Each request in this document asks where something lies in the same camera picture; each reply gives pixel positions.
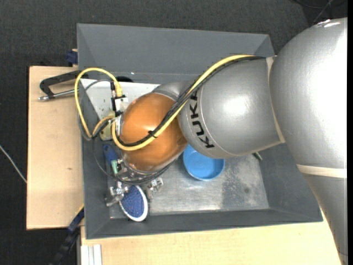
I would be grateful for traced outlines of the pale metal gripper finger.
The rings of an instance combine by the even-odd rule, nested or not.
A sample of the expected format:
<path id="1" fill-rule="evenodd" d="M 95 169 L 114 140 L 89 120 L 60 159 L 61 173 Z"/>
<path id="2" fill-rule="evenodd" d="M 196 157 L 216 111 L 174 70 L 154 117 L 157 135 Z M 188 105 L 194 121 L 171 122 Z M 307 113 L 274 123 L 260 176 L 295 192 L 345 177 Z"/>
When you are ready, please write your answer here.
<path id="1" fill-rule="evenodd" d="M 153 199 L 154 195 L 157 194 L 163 187 L 163 179 L 158 177 L 151 180 L 146 186 L 146 196 L 148 200 Z"/>
<path id="2" fill-rule="evenodd" d="M 113 186 L 109 187 L 105 197 L 106 206 L 113 206 L 123 200 L 125 194 L 129 191 L 129 185 L 120 181 L 116 181 Z"/>

